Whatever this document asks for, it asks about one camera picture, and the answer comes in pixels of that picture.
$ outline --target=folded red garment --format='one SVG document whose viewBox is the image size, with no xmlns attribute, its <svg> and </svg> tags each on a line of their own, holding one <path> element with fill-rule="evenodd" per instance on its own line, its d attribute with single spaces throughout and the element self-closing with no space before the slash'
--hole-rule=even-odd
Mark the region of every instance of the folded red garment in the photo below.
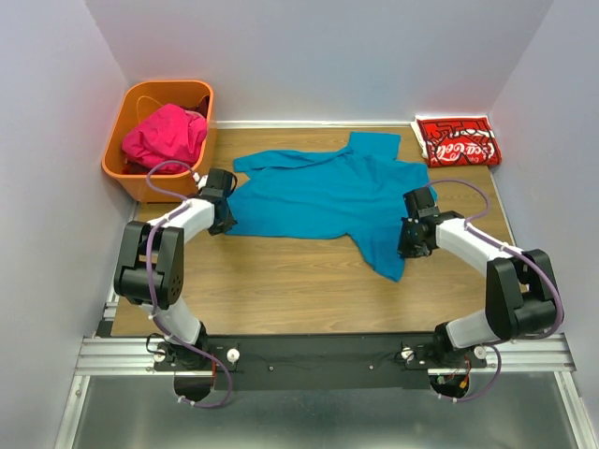
<svg viewBox="0 0 599 449">
<path fill-rule="evenodd" d="M 502 162 L 487 117 L 416 116 L 413 128 L 429 167 L 497 166 Z"/>
<path fill-rule="evenodd" d="M 175 159 L 192 166 L 199 159 L 208 125 L 201 114 L 165 105 L 137 125 L 123 139 L 127 161 L 147 168 Z M 184 168 L 169 164 L 158 173 L 182 173 Z"/>
</svg>

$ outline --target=wooden tabletop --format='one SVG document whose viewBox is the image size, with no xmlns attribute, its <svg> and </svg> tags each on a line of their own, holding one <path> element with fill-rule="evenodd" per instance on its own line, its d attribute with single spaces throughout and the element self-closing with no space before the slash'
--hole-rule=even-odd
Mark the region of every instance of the wooden tabletop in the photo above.
<svg viewBox="0 0 599 449">
<path fill-rule="evenodd" d="M 232 170 L 233 159 L 271 149 L 336 151 L 345 146 L 350 131 L 220 130 L 213 166 Z M 422 161 L 408 127 L 359 131 L 401 134 L 399 158 Z M 511 241 L 486 167 L 433 168 L 429 174 L 433 180 L 459 178 L 483 189 L 491 198 L 491 212 L 475 224 L 497 239 Z M 247 181 L 239 176 L 240 183 Z M 469 216 L 484 208 L 468 187 L 447 183 L 435 189 L 441 210 Z M 149 220 L 172 208 L 144 204 L 139 219 Z M 347 236 L 310 240 L 211 237 L 203 232 L 185 246 L 184 276 L 183 297 L 212 334 L 432 330 L 481 309 L 485 302 L 484 279 L 450 253 L 437 250 L 431 257 L 408 260 L 400 281 L 393 282 L 376 274 Z M 121 298 L 113 336 L 146 336 L 155 330 L 145 312 Z"/>
</svg>

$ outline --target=orange plastic container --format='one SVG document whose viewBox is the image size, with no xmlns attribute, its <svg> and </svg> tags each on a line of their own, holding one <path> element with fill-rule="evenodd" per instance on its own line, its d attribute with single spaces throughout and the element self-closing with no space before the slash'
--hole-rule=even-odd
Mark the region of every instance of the orange plastic container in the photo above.
<svg viewBox="0 0 599 449">
<path fill-rule="evenodd" d="M 214 92 L 210 85 L 197 80 L 145 81 L 129 89 L 124 96 L 119 116 L 112 128 L 110 141 L 104 151 L 104 157 L 102 158 L 104 171 L 111 178 L 118 181 L 137 201 L 144 203 L 178 202 L 179 200 L 172 196 L 159 194 L 148 187 L 145 175 L 123 174 L 125 160 L 121 144 L 127 133 L 137 126 L 140 121 L 160 108 L 160 105 L 172 103 L 194 108 L 206 95 L 210 96 L 206 117 L 208 134 L 202 143 L 199 159 L 193 169 L 200 175 L 208 174 L 208 170 L 212 166 L 214 146 L 216 144 Z M 183 195 L 191 195 L 196 191 L 196 186 L 189 173 L 152 175 L 152 181 L 158 187 Z"/>
</svg>

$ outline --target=blue cloth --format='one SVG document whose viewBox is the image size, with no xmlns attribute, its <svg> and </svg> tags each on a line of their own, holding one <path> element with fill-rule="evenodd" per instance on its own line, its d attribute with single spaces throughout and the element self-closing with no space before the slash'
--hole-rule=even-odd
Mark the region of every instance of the blue cloth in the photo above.
<svg viewBox="0 0 599 449">
<path fill-rule="evenodd" d="M 350 135 L 337 152 L 273 150 L 240 157 L 250 180 L 228 200 L 229 235 L 335 239 L 351 236 L 373 269 L 393 281 L 406 216 L 403 194 L 429 181 L 427 167 L 397 161 L 400 136 Z"/>
</svg>

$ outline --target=pink cloth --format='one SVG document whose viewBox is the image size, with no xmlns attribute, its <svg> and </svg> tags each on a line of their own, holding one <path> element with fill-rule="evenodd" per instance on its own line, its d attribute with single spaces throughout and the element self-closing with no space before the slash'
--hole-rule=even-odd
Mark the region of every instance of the pink cloth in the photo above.
<svg viewBox="0 0 599 449">
<path fill-rule="evenodd" d="M 153 168 L 169 159 L 192 166 L 199 159 L 206 138 L 206 119 L 197 112 L 176 105 L 165 105 L 138 124 L 123 139 L 123 151 L 130 162 Z M 182 173 L 175 164 L 161 167 L 158 173 Z"/>
</svg>

